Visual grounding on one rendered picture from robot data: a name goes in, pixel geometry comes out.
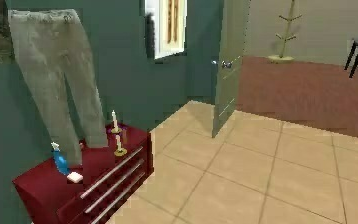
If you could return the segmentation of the red chest of drawers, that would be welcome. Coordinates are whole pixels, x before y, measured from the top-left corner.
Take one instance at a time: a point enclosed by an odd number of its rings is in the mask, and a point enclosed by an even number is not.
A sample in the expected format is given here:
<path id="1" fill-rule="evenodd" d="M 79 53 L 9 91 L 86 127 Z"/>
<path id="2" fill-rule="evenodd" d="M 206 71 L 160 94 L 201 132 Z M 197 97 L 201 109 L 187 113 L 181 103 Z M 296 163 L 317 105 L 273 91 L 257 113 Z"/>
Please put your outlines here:
<path id="1" fill-rule="evenodd" d="M 48 159 L 13 180 L 33 224 L 105 224 L 153 173 L 151 134 L 126 126 L 116 156 L 116 139 L 104 148 L 82 148 L 83 164 L 73 183 Z"/>

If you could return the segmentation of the pale green coat stand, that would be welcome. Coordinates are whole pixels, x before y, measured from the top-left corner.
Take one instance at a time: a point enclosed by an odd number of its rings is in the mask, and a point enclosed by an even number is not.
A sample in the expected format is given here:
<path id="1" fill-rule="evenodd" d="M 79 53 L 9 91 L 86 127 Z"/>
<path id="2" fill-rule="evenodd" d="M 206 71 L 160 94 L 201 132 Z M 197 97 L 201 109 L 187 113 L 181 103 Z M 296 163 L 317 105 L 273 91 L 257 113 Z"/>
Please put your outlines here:
<path id="1" fill-rule="evenodd" d="M 292 22 L 294 20 L 301 18 L 301 15 L 298 15 L 298 16 L 294 15 L 294 10 L 295 10 L 295 0 L 290 0 L 290 7 L 288 10 L 288 15 L 287 16 L 283 16 L 283 15 L 279 16 L 280 19 L 282 19 L 286 22 L 286 27 L 285 27 L 285 31 L 282 35 L 276 33 L 276 36 L 281 41 L 281 48 L 277 55 L 270 55 L 268 57 L 268 59 L 271 63 L 282 64 L 282 63 L 289 63 L 294 60 L 293 57 L 285 55 L 287 43 L 290 40 L 293 40 L 296 38 L 295 34 L 291 34 Z"/>

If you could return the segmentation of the framed picture with white mat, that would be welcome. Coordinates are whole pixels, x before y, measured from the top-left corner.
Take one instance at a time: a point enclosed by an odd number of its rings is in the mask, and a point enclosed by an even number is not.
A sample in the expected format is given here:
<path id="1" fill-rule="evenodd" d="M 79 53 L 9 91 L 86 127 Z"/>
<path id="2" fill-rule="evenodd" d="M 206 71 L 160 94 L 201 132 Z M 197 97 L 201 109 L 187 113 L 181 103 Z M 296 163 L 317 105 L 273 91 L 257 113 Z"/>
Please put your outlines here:
<path id="1" fill-rule="evenodd" d="M 144 0 L 146 52 L 159 60 L 185 51 L 187 0 Z"/>

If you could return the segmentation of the blue spray bottle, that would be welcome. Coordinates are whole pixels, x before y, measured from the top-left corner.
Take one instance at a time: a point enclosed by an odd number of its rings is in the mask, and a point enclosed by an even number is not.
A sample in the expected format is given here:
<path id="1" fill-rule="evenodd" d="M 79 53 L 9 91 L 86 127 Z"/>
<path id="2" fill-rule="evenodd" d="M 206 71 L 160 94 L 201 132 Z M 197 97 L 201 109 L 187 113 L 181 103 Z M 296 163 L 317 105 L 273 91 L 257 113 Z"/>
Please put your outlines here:
<path id="1" fill-rule="evenodd" d="M 62 156 L 61 151 L 59 149 L 59 145 L 56 142 L 52 142 L 51 146 L 53 148 L 53 159 L 56 165 L 57 170 L 63 175 L 69 174 L 69 168 L 67 165 L 67 160 Z"/>

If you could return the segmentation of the white candle on brass holder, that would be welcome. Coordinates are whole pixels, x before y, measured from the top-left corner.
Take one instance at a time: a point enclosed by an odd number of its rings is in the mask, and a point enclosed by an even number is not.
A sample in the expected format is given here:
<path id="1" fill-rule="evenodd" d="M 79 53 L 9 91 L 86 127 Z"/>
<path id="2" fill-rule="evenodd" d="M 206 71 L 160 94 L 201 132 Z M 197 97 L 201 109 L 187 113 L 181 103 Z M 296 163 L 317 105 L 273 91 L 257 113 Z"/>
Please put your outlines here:
<path id="1" fill-rule="evenodd" d="M 112 121 L 113 121 L 113 128 L 111 129 L 111 132 L 114 134 L 119 134 L 122 132 L 122 129 L 119 127 L 118 125 L 118 120 L 117 120 L 117 116 L 116 116 L 116 112 L 112 111 L 111 112 L 111 116 L 112 116 Z"/>
<path id="2" fill-rule="evenodd" d="M 124 156 L 127 153 L 127 150 L 122 146 L 121 137 L 119 135 L 116 135 L 115 139 L 117 148 L 114 152 L 114 155 L 118 157 Z"/>

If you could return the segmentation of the silver door knob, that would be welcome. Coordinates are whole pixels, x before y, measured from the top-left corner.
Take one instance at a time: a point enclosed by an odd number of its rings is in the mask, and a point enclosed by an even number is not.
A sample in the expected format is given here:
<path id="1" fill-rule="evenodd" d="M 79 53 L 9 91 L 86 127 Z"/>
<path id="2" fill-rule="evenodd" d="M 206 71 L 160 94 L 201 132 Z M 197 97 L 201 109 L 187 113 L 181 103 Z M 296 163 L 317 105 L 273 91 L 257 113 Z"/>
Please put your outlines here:
<path id="1" fill-rule="evenodd" d="M 221 63 L 219 63 L 218 61 L 213 60 L 211 61 L 211 63 L 214 65 L 220 64 L 222 68 L 228 68 L 228 69 L 232 68 L 232 62 L 228 62 L 228 61 L 222 61 Z"/>

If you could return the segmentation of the beige trousers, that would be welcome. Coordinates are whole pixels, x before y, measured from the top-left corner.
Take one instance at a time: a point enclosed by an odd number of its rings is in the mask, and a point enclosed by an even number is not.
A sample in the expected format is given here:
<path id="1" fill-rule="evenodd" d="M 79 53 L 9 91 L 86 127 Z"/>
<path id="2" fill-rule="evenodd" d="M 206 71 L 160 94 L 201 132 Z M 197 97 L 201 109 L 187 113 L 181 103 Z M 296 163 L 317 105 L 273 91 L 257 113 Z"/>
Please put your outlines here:
<path id="1" fill-rule="evenodd" d="M 93 55 L 85 29 L 73 9 L 10 10 L 8 21 L 15 59 L 53 142 L 71 166 L 82 163 L 71 121 L 71 94 L 91 148 L 107 145 Z"/>

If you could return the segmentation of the white soap bar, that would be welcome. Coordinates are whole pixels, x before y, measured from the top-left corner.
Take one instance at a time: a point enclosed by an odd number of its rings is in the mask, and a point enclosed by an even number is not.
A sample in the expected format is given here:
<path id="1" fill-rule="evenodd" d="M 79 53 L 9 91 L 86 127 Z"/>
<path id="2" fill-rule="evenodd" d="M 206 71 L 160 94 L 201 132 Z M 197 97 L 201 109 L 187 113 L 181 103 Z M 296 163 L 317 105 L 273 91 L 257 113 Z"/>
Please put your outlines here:
<path id="1" fill-rule="evenodd" d="M 71 172 L 67 175 L 67 180 L 71 183 L 77 184 L 83 180 L 83 176 L 77 172 Z"/>

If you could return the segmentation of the grey-green room door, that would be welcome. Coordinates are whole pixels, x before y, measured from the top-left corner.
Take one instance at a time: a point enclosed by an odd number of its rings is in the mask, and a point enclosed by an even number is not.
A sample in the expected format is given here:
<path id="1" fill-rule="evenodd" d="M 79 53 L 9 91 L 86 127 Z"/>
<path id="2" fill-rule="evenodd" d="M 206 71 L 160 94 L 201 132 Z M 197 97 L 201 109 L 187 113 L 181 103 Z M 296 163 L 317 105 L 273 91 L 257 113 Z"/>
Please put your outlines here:
<path id="1" fill-rule="evenodd" d="M 212 137 L 215 138 L 236 108 L 239 75 L 251 0 L 223 0 L 218 73 Z"/>

